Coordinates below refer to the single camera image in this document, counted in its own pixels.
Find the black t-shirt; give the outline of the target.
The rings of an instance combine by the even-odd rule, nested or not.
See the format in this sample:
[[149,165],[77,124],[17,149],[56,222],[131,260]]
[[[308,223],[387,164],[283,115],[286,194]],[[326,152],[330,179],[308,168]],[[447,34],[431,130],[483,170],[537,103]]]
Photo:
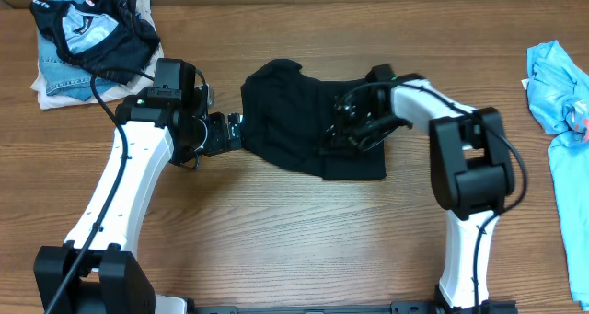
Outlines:
[[321,139],[333,124],[336,98],[366,80],[321,81],[301,73],[302,65],[275,59],[241,87],[243,148],[291,171],[323,180],[382,180],[382,144],[360,154],[326,154]]

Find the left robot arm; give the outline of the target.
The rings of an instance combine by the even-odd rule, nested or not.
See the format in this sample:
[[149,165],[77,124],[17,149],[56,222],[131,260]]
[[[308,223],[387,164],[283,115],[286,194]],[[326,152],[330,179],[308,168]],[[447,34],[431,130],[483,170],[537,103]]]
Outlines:
[[138,243],[156,183],[168,164],[195,170],[202,156],[242,147],[242,118],[209,113],[214,92],[202,72],[162,58],[151,85],[107,114],[112,149],[86,210],[61,246],[43,246],[34,275],[45,312],[194,313],[188,297],[156,293]]

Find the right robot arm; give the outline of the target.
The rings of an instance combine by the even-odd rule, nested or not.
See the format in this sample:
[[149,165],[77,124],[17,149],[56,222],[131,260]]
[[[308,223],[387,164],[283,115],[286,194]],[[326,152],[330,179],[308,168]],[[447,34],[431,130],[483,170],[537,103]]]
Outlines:
[[429,137],[433,195],[445,210],[445,266],[433,301],[398,302],[392,312],[515,313],[514,301],[492,300],[487,287],[492,233],[514,191],[514,148],[499,112],[457,103],[424,77],[396,76],[381,64],[336,98],[321,150],[366,152],[401,126]]

